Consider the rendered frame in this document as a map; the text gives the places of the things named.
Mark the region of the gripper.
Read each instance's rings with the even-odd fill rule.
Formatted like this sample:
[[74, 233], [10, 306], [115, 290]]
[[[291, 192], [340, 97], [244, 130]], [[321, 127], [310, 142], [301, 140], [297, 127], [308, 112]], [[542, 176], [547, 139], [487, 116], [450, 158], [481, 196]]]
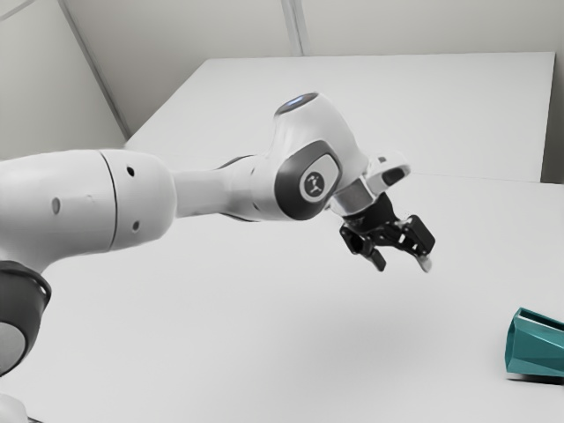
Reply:
[[434, 236], [419, 216], [399, 218], [386, 193], [363, 211], [344, 216], [339, 233], [353, 255], [363, 256], [378, 271], [384, 271], [387, 262], [370, 239], [373, 239], [373, 231], [393, 226], [396, 222], [400, 249], [413, 256], [421, 270], [429, 273], [433, 266], [430, 254], [435, 245]]

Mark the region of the teal faceted mug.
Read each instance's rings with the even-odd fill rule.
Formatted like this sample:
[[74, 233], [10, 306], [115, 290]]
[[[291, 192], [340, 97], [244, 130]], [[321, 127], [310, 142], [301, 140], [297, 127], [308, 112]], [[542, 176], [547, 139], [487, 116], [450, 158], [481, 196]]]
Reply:
[[508, 328], [508, 373], [564, 378], [564, 323], [519, 308]]

